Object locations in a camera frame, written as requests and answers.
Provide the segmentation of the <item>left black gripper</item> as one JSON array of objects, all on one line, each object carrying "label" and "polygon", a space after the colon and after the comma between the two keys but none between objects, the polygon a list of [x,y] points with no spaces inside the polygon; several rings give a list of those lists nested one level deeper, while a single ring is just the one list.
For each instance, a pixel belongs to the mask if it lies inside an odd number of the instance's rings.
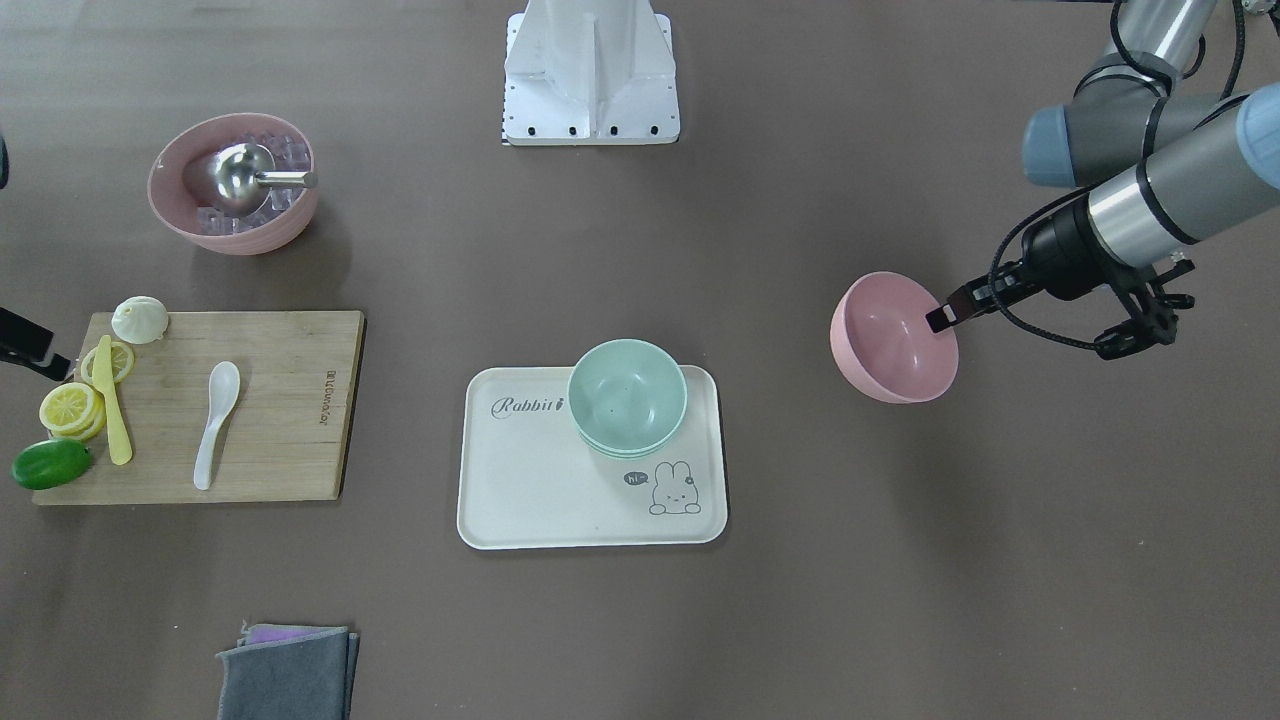
[{"label": "left black gripper", "polygon": [[1021,256],[997,264],[986,284],[964,284],[925,314],[933,333],[1046,292],[1073,301],[1110,281],[1115,265],[1103,251],[1085,202],[1070,202],[1018,231]]}]

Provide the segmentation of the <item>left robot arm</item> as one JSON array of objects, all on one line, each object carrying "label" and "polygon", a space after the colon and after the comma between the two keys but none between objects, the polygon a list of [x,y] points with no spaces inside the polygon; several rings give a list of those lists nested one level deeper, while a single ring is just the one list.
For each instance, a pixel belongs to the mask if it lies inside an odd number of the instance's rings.
[{"label": "left robot arm", "polygon": [[1105,359],[1170,345],[1194,300],[1169,293],[1190,272],[1184,251],[1277,206],[1277,86],[1179,97],[1211,1],[1115,1],[1110,41],[1070,102],[1028,122],[1021,163],[1034,184],[1068,195],[1010,237],[1021,256],[989,269],[928,313],[936,333],[1046,292],[1062,301],[1106,286],[1126,313],[1092,341]]}]

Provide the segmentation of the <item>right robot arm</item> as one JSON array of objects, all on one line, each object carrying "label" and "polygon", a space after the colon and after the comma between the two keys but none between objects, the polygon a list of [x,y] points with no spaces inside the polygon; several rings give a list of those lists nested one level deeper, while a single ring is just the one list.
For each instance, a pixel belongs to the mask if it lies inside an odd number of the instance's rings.
[{"label": "right robot arm", "polygon": [[55,334],[35,322],[1,307],[1,360],[24,366],[55,382],[69,380],[72,360],[52,351]]}]

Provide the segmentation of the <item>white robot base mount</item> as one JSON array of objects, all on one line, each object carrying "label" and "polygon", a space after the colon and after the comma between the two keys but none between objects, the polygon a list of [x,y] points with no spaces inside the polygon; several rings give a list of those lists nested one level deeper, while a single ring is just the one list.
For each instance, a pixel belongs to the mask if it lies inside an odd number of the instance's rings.
[{"label": "white robot base mount", "polygon": [[649,1],[530,1],[506,23],[509,146],[678,141],[672,24]]}]

